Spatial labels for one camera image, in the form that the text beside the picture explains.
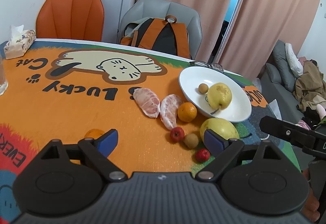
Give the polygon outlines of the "person's right hand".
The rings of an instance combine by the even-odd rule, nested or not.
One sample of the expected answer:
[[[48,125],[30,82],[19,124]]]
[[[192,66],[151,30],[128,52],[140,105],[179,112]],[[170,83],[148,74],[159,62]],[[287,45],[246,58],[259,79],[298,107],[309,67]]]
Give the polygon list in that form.
[[[307,217],[311,222],[316,222],[319,220],[320,213],[318,212],[319,201],[314,196],[312,188],[309,190],[308,199],[304,204],[301,213]]]

